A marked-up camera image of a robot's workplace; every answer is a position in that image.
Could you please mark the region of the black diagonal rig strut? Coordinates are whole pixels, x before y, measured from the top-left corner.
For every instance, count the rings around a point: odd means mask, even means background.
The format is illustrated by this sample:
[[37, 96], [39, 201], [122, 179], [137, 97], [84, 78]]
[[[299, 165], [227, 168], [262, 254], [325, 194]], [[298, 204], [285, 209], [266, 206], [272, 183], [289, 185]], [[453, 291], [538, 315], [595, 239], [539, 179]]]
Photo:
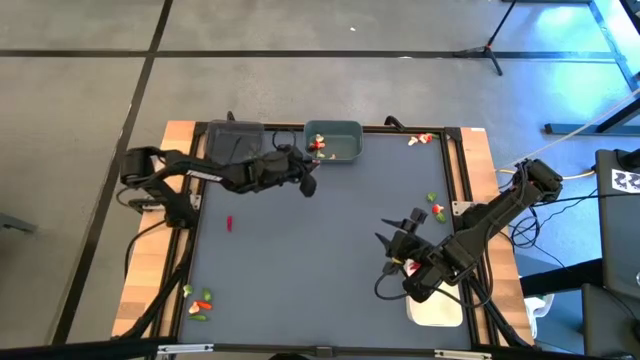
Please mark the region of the black diagonal rig strut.
[[184, 303], [180, 286], [185, 285], [188, 280], [192, 258], [192, 250], [187, 250], [183, 253], [180, 262], [160, 287], [159, 292], [151, 303], [129, 329], [116, 333], [112, 336], [113, 339], [144, 338], [144, 333], [149, 327], [152, 328], [150, 338], [159, 337], [161, 335], [162, 325], [166, 320], [169, 320], [166, 335], [173, 338], [177, 336], [181, 322], [178, 315], [179, 306]]
[[485, 313], [485, 319], [490, 321], [488, 325], [489, 344], [492, 346], [500, 346], [500, 339], [506, 341], [508, 347], [532, 349], [533, 346], [527, 343], [518, 335], [516, 330], [507, 322], [497, 305], [491, 299], [488, 291], [484, 288], [480, 280], [471, 275], [464, 280], [464, 283], [475, 293], [480, 300], [479, 303], [466, 305], [466, 308], [476, 310], [482, 308]]

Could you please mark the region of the black desk frame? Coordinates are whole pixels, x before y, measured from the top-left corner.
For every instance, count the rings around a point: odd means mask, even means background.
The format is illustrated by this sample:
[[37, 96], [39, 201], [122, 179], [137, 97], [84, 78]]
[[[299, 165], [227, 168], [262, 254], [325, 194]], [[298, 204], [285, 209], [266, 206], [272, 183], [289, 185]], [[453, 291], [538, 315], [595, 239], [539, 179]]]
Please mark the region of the black desk frame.
[[640, 0], [559, 0], [586, 4], [598, 25], [609, 55], [595, 52], [571, 53], [567, 59], [612, 60], [631, 94], [584, 125], [547, 123], [544, 132], [561, 136], [640, 136]]

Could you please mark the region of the black tripod stand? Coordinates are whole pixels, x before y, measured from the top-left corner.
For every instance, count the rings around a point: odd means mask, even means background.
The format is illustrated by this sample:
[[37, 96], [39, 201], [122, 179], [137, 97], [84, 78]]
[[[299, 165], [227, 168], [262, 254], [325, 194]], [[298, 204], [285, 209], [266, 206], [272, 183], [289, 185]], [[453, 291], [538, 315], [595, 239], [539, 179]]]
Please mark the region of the black tripod stand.
[[452, 57], [453, 58], [487, 58], [493, 64], [497, 75], [502, 76], [503, 71], [492, 49], [492, 46], [498, 34], [500, 33], [502, 27], [504, 26], [506, 20], [510, 16], [511, 12], [513, 11], [517, 3], [518, 3], [518, 0], [510, 0], [510, 5], [508, 9], [506, 10], [499, 24], [497, 25], [492, 35], [489, 37], [488, 41], [484, 45], [479, 47], [455, 51], [452, 53]]

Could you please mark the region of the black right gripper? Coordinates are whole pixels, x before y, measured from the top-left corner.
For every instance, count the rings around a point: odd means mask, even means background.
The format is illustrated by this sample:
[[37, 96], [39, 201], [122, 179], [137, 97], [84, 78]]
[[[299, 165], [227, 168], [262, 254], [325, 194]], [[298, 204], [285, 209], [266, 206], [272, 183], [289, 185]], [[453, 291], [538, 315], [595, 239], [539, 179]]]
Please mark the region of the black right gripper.
[[382, 219], [382, 222], [393, 226], [396, 232], [391, 237], [375, 233], [376, 238], [383, 245], [386, 257], [386, 274], [395, 275], [403, 272], [414, 273], [423, 264], [422, 257], [431, 244], [417, 234], [418, 228], [425, 223], [428, 213], [421, 208], [414, 208], [408, 218], [403, 220]]

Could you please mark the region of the white plastic basket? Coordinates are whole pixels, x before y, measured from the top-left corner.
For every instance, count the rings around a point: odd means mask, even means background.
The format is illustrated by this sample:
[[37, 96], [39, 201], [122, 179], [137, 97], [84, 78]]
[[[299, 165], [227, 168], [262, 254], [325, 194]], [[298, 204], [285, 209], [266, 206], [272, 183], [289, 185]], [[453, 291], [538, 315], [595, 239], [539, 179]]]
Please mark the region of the white plastic basket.
[[[449, 293], [457, 300], [460, 299], [460, 290], [457, 285], [450, 286], [443, 282], [438, 289]], [[428, 300], [422, 303], [407, 297], [405, 305], [408, 318], [419, 326], [460, 326], [464, 320], [463, 308], [440, 291], [434, 292]]]

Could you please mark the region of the white floor object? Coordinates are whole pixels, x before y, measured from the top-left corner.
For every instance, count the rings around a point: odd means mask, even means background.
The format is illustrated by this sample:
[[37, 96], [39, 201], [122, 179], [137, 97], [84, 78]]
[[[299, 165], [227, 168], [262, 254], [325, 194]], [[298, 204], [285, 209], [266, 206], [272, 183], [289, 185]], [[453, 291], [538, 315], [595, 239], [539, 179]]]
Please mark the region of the white floor object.
[[539, 318], [544, 318], [549, 313], [553, 305], [554, 297], [554, 294], [547, 294], [543, 296], [527, 297], [524, 299], [533, 339], [537, 337], [537, 320]]

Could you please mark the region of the teal plastic basket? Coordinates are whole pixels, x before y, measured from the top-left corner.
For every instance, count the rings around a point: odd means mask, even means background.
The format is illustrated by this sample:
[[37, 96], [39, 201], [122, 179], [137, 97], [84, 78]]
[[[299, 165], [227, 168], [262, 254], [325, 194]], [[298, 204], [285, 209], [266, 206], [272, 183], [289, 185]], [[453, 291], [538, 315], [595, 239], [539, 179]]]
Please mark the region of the teal plastic basket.
[[[351, 162], [363, 151], [363, 127], [352, 120], [311, 120], [304, 125], [305, 150], [314, 159], [326, 162]], [[310, 151], [309, 145], [315, 140], [316, 134], [324, 136], [326, 146], [321, 151], [325, 158], [317, 158], [316, 152]], [[331, 154], [336, 154], [335, 160], [330, 160]]]

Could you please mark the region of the dark grey translucent basket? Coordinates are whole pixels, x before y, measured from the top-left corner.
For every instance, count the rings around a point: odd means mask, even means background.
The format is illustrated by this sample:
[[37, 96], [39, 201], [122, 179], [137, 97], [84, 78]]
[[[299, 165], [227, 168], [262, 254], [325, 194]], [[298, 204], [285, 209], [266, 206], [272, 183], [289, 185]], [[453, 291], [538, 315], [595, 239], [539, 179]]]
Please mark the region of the dark grey translucent basket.
[[264, 126], [258, 122], [214, 120], [207, 126], [206, 158], [221, 165], [262, 154]]

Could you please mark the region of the grey floor object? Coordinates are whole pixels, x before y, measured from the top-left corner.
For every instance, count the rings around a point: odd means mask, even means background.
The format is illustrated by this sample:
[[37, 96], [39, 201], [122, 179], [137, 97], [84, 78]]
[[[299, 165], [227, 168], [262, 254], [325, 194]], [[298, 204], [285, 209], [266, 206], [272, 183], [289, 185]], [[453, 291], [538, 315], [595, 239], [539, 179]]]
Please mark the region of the grey floor object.
[[12, 229], [22, 233], [34, 233], [38, 227], [14, 216], [0, 212], [0, 230]]

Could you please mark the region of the black side desk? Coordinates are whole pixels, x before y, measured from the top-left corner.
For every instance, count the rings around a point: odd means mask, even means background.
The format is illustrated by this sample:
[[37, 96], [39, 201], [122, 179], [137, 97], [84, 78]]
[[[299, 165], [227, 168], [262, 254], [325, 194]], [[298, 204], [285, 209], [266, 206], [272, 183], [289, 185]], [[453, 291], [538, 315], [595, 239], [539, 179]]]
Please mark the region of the black side desk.
[[614, 150], [595, 153], [604, 283], [640, 299], [640, 194], [611, 187], [611, 170], [627, 171], [619, 164], [624, 155]]

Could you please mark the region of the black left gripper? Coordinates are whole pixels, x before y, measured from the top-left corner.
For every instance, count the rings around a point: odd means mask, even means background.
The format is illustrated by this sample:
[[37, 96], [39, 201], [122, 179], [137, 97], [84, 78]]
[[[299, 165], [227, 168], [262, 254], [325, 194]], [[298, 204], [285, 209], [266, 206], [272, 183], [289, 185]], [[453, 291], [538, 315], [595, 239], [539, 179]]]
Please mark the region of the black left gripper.
[[242, 163], [244, 179], [238, 185], [238, 192], [257, 193], [293, 183], [299, 185], [300, 192], [306, 198], [310, 198], [317, 189], [312, 172], [320, 164], [320, 160], [304, 155], [293, 145], [278, 146], [274, 151]]

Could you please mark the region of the dark grey cabinet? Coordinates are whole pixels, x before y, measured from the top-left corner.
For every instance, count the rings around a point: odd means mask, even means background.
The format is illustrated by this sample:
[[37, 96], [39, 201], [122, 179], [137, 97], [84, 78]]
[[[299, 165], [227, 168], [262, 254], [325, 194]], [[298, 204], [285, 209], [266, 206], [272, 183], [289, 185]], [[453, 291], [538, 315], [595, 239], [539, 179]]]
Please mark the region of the dark grey cabinet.
[[588, 356], [640, 360], [640, 299], [581, 288], [584, 351]]

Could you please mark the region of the black white tag sheet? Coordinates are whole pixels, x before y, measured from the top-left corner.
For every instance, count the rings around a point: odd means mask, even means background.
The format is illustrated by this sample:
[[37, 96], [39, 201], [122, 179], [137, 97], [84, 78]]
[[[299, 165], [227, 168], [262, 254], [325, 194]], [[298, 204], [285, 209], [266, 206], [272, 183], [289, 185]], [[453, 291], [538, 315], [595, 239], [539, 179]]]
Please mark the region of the black white tag sheet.
[[624, 193], [640, 194], [640, 174], [612, 169], [611, 187]]

